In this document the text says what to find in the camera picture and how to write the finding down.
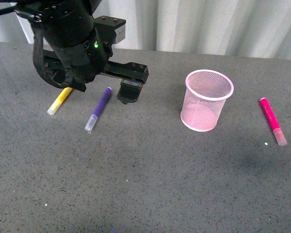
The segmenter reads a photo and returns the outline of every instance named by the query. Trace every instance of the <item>purple marker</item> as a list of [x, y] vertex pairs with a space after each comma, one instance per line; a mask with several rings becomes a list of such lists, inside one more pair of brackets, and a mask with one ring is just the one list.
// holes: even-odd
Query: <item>purple marker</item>
[[106, 103], [108, 102], [108, 100], [110, 99], [112, 94], [112, 89], [111, 87], [108, 87], [105, 90], [105, 93], [103, 93], [101, 99], [99, 100], [95, 110], [93, 111], [93, 114], [91, 115], [91, 117], [89, 118], [86, 126], [85, 126], [85, 130], [86, 131], [92, 131], [100, 113], [102, 112], [104, 106], [106, 105]]

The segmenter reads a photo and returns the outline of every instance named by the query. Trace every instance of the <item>marker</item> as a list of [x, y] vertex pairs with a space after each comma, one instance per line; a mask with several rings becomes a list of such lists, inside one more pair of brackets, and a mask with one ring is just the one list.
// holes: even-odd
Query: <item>marker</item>
[[108, 102], [108, 100], [110, 99], [112, 94], [112, 89], [111, 87], [108, 87], [105, 92], [103, 93], [101, 99], [99, 100], [95, 110], [93, 111], [91, 117], [88, 119], [88, 122], [85, 126], [85, 130], [86, 131], [92, 131], [100, 113], [102, 112], [104, 106], [106, 105], [106, 103]]
[[268, 119], [268, 122], [271, 125], [271, 128], [272, 128], [272, 130], [274, 132], [274, 135], [275, 135], [275, 137], [277, 139], [278, 144], [280, 146], [287, 145], [287, 141], [286, 141], [286, 139], [285, 139], [285, 137], [283, 135], [283, 132], [282, 132], [282, 130], [280, 128], [280, 125], [279, 125], [279, 123], [278, 123], [278, 121], [276, 119], [275, 114], [272, 111], [272, 108], [271, 108], [268, 100], [266, 98], [262, 98], [260, 100], [260, 103], [261, 103], [263, 111], [264, 111], [264, 113], [266, 115], [266, 118]]
[[54, 115], [56, 113], [57, 109], [60, 107], [60, 105], [62, 105], [62, 103], [64, 102], [64, 100], [67, 98], [67, 96], [70, 94], [70, 92], [72, 90], [73, 89], [71, 87], [66, 87], [60, 93], [60, 95], [57, 97], [57, 99], [54, 101], [54, 103], [48, 109], [48, 114], [49, 115]]

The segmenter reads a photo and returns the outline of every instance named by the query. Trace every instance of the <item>white curtain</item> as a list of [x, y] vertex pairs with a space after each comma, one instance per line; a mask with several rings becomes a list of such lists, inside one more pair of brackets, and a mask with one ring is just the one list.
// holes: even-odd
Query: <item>white curtain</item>
[[[291, 59], [291, 0], [103, 0], [102, 15], [127, 20], [115, 48]], [[0, 16], [0, 41], [33, 43], [29, 23]]]

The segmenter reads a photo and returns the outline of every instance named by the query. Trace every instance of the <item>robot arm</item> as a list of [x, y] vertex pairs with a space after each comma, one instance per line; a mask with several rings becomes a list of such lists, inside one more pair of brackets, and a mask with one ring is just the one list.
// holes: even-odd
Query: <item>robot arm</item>
[[[122, 79], [117, 98], [122, 103], [136, 102], [148, 77], [147, 66], [109, 61], [112, 44], [125, 38], [126, 21], [107, 16], [93, 18], [92, 13], [100, 2], [22, 0], [13, 10], [31, 24], [33, 63], [47, 83], [84, 92], [85, 84], [96, 75], [112, 76]], [[53, 51], [43, 49], [43, 38]]]

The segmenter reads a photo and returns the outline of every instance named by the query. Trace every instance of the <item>yellow marker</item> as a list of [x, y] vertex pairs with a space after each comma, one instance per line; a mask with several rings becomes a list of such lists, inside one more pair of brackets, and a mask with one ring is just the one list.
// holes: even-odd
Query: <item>yellow marker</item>
[[64, 100], [67, 98], [67, 96], [70, 94], [70, 92], [72, 90], [73, 89], [71, 87], [66, 87], [60, 93], [60, 95], [56, 98], [56, 100], [54, 101], [54, 103], [48, 109], [48, 114], [49, 115], [54, 115], [55, 114], [55, 112], [57, 111], [57, 109], [59, 108], [59, 106], [62, 105], [62, 103], [64, 102]]

